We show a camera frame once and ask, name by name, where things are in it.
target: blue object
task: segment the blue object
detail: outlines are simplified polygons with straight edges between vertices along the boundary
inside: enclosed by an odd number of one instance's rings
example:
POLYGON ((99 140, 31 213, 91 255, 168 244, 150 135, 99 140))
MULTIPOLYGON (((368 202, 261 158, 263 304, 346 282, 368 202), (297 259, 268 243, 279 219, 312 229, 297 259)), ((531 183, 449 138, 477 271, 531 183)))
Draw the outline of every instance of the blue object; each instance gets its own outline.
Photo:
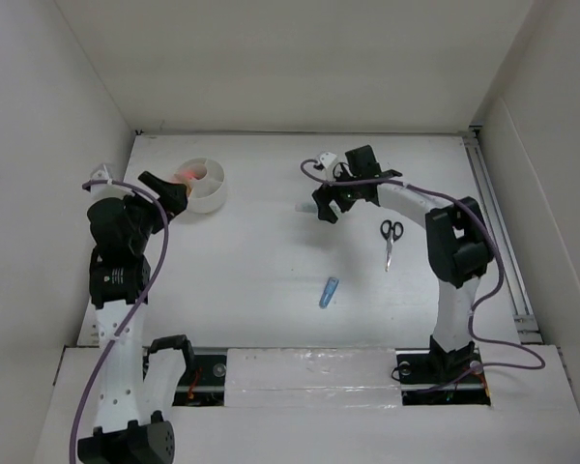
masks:
POLYGON ((322 297, 320 297, 320 307, 322 307, 323 309, 327 307, 331 302, 331 298, 333 297, 333 293, 335 293, 335 289, 337 288, 338 283, 339 283, 338 278, 329 277, 329 281, 327 282, 325 291, 322 292, 322 297))

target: white tabletop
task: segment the white tabletop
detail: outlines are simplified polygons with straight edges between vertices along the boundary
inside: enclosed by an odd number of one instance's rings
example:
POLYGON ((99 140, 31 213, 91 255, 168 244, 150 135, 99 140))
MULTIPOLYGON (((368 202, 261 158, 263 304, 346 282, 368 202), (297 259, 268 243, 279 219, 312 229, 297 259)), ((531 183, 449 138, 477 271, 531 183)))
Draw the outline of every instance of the white tabletop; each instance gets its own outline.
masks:
MULTIPOLYGON (((145 343, 185 333, 195 346, 426 347, 436 322, 438 285, 425 233, 395 212, 360 202, 337 224, 297 213, 318 185, 299 163, 322 151, 370 144, 383 169, 418 186, 478 197, 460 137, 426 135, 140 135, 125 180, 144 170, 170 179, 186 160, 221 163, 228 199, 217 212, 185 212, 171 223, 169 255, 150 294, 145 343), (401 220, 384 272, 383 219, 401 220), (318 306, 330 276, 340 279, 328 308, 318 306)), ((161 236, 147 257, 155 266, 161 236)), ((478 294, 496 279, 490 265, 478 294)), ((508 290, 481 308, 481 334, 516 340, 508 290)), ((89 306, 82 345, 97 342, 89 306)))

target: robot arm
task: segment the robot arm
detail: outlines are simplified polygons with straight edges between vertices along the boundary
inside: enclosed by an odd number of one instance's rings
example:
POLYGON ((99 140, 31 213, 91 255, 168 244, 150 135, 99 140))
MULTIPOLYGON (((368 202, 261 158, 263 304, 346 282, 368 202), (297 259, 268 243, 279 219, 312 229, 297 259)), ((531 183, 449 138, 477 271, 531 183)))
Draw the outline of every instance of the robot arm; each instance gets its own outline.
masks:
MULTIPOLYGON (((471 306, 493 255, 472 221, 455 205, 423 195, 392 178, 397 171, 382 171, 371 147, 346 153, 347 163, 332 153, 321 154, 315 168, 324 171, 327 183, 312 194, 318 217, 331 223, 349 211, 357 200, 399 212, 426 230, 430 266, 438 277, 439 302, 436 327, 430 337, 429 355, 419 366, 420 375, 405 383, 439 384, 455 378, 476 358, 468 331, 471 306)), ((460 200, 481 221, 479 204, 470 197, 460 200)))
MULTIPOLYGON (((431 211, 448 206, 439 198, 430 198, 392 184, 381 184, 377 191, 381 208, 397 211, 423 229, 425 218, 431 211)), ((432 338, 446 353, 461 350, 473 341, 467 321, 478 287, 477 276, 459 288, 438 279, 438 316, 432 338)))
MULTIPOLYGON (((103 166, 93 180, 111 181, 111 174, 103 166)), ((195 368, 187 337, 174 335, 152 343, 144 374, 146 311, 136 312, 142 301, 148 303, 151 277, 144 250, 150 235, 159 232, 166 219, 185 210, 187 189, 148 172, 139 180, 159 195, 157 205, 137 193, 99 199, 111 193, 112 187, 91 187, 98 201, 88 210, 96 242, 89 291, 101 350, 107 355, 104 362, 100 360, 93 435, 77 443, 77 455, 84 464, 171 464, 174 432, 168 413, 180 378, 195 368)))

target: cable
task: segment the cable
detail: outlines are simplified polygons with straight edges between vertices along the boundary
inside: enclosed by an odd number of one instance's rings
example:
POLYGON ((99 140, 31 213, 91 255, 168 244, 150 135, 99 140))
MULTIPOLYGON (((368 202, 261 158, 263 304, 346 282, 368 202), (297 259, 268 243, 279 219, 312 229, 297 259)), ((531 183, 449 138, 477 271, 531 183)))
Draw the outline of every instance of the cable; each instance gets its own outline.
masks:
POLYGON ((392 378, 392 379, 393 379, 395 382, 401 382, 401 380, 399 379, 399 376, 395 377, 395 376, 393 375, 395 372, 398 372, 398 373, 399 373, 399 365, 398 365, 398 366, 396 366, 396 367, 393 369, 393 371, 391 372, 391 378, 392 378))
POLYGON ((498 271, 499 271, 499 278, 498 278, 498 282, 497 282, 496 286, 491 291, 489 291, 488 293, 483 295, 481 298, 479 298, 478 300, 476 300, 472 304, 471 311, 470 311, 469 318, 468 318, 468 333, 473 340, 480 341, 483 343, 489 343, 489 344, 493 344, 493 345, 501 345, 501 346, 509 346, 512 348, 517 348, 517 349, 522 350, 526 353, 529 353, 530 355, 534 356, 539 361, 538 365, 526 365, 526 364, 517 364, 517 363, 510 363, 510 362, 478 362, 477 365, 475 365, 472 368, 467 369, 462 374, 460 374, 458 377, 456 377, 455 379, 453 379, 449 382, 446 382, 445 384, 437 385, 437 386, 431 387, 429 389, 417 390, 416 392, 423 392, 423 393, 436 392, 438 390, 441 390, 444 387, 448 387, 451 384, 455 384, 455 383, 459 382, 460 380, 464 379, 465 377, 467 377, 468 375, 470 375, 472 373, 481 372, 485 367, 511 367, 511 368, 515 368, 515 369, 526 369, 526 370, 541 370, 545 367, 545 360, 538 353, 531 350, 530 348, 527 348, 526 346, 522 345, 521 343, 514 343, 511 341, 494 340, 491 338, 484 338, 484 337, 479 336, 475 333, 475 328, 474 328, 475 311, 477 310, 479 305, 481 305, 486 300, 492 298, 503 287, 503 284, 505 282, 505 264, 503 263, 503 256, 501 255, 501 252, 499 251, 498 247, 496 246, 496 243, 494 242, 494 240, 490 236, 489 232, 485 228, 485 225, 483 225, 483 222, 481 222, 481 220, 464 203, 462 203, 461 201, 459 201, 456 198, 453 198, 450 195, 447 195, 446 193, 428 190, 427 188, 413 186, 411 184, 406 184, 404 182, 396 181, 393 179, 365 179, 365 180, 360 180, 360 181, 348 181, 348 182, 327 181, 324 179, 320 179, 317 176, 314 176, 313 174, 311 174, 309 171, 306 170, 305 167, 308 164, 317 164, 317 163, 318 163, 318 161, 316 159, 306 159, 305 161, 303 161, 301 163, 301 171, 309 179, 316 181, 320 184, 324 184, 326 186, 332 186, 332 187, 354 187, 354 186, 364 186, 364 185, 369 185, 369 184, 383 184, 383 183, 393 184, 395 186, 405 187, 408 190, 412 190, 412 191, 414 191, 416 193, 420 193, 422 195, 429 195, 429 196, 436 196, 438 198, 443 198, 447 201, 450 201, 455 206, 457 206, 460 210, 462 210, 464 213, 466 213, 468 215, 468 217, 471 219, 471 221, 473 222, 473 225, 476 226, 477 229, 479 229, 479 231, 481 232, 481 235, 484 237, 485 241, 487 242, 490 250, 492 251, 492 254, 494 255, 494 258, 496 260, 496 265, 497 265, 498 271))
MULTIPOLYGON (((108 184, 108 183, 109 182, 105 181, 105 180, 103 180, 103 181, 92 181, 91 180, 91 181, 88 181, 87 183, 85 183, 82 186, 82 188, 88 189, 90 186, 97 186, 97 185, 108 184)), ((131 321, 135 312, 139 309, 140 306, 142 306, 142 303, 144 303, 144 301, 146 300, 146 297, 148 296, 148 293, 151 291, 151 287, 153 286, 153 283, 155 283, 155 280, 157 280, 157 276, 159 275, 159 272, 161 270, 161 266, 163 265, 163 261, 165 261, 165 254, 167 253, 167 245, 169 243, 169 222, 167 220, 167 214, 165 213, 165 210, 163 209, 161 204, 158 202, 158 200, 151 193, 149 193, 144 188, 134 186, 134 185, 128 184, 126 182, 120 182, 120 181, 111 181, 111 184, 113 186, 121 187, 124 189, 129 189, 129 190, 133 191, 134 193, 139 193, 140 195, 143 195, 143 196, 147 197, 148 199, 150 199, 153 202, 153 204, 159 209, 159 213, 161 214, 161 220, 163 222, 163 244, 161 246, 161 254, 159 257, 159 262, 157 263, 155 270, 151 274, 150 280, 148 281, 148 283, 144 287, 144 290, 142 290, 141 295, 135 301, 135 303, 131 307, 130 311, 127 313, 127 316, 125 316, 125 319, 123 319, 123 322, 121 322, 121 324, 118 326, 118 329, 116 329, 114 336, 116 338, 118 338, 121 335, 121 333, 123 332, 123 330, 125 329, 125 327, 131 321)), ((97 361, 97 364, 95 364, 95 367, 93 368, 93 371, 90 374, 90 378, 88 379, 88 382, 86 383, 86 387, 84 387, 84 391, 81 394, 79 404, 77 405, 77 411, 75 412, 75 417, 73 418, 73 424, 71 427, 71 436, 69 437, 69 464, 77 464, 77 457, 76 457, 76 455, 77 455, 77 429, 79 428, 79 423, 81 422, 81 417, 84 413, 84 407, 86 406, 86 401, 88 400, 88 396, 90 396, 90 391, 93 388, 93 385, 95 385, 95 380, 97 379, 97 376, 99 375, 99 372, 101 371, 103 363, 107 359, 107 356, 109 355, 109 352, 111 351, 111 349, 115 343, 116 343, 116 340, 109 340, 107 342, 107 345, 105 345, 105 348, 101 352, 101 355, 99 356, 99 360, 97 361)))
POLYGON ((338 175, 335 175, 335 170, 336 170, 336 169, 337 169, 339 166, 343 167, 344 165, 345 165, 345 166, 348 168, 348 171, 350 171, 350 166, 348 165, 348 163, 347 163, 347 162, 344 162, 344 161, 341 161, 341 162, 339 162, 339 163, 338 163, 338 164, 336 164, 336 165, 335 165, 335 167, 333 168, 333 176, 334 176, 336 179, 338 179, 338 178, 339 178, 339 176, 338 176, 338 175))

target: white board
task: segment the white board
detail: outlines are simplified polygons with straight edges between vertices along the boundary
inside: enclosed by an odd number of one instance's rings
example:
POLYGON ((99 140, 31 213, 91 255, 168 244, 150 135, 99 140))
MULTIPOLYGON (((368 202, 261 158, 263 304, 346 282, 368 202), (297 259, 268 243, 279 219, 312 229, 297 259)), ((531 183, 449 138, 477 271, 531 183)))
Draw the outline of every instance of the white board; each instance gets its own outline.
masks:
MULTIPOLYGON (((580 416, 559 355, 554 347, 537 349, 547 360, 543 371, 488 373, 493 407, 399 406, 394 404, 399 396, 396 389, 388 390, 393 403, 390 408, 344 407, 342 403, 325 408, 311 407, 315 403, 295 403, 294 407, 175 407, 170 415, 176 437, 174 463, 580 464, 580 416)), ((240 357, 241 350, 235 355, 240 357)), ((490 360, 503 358, 503 353, 492 355, 488 355, 490 360)), ((73 413, 98 356, 98 349, 67 351, 35 464, 68 461, 73 413)), ((263 371, 263 366, 256 366, 257 359, 248 363, 252 372, 263 371)), ((285 363, 265 365, 268 381, 277 379, 277 386, 283 386, 280 371, 285 363)), ((229 364, 228 376, 233 375, 233 369, 248 367, 229 364)), ((306 379, 303 375, 297 383, 286 377, 294 382, 287 384, 294 389, 309 385, 306 379)), ((93 389, 91 397, 96 396, 93 389)), ((80 437, 90 435, 94 402, 85 410, 80 437)))

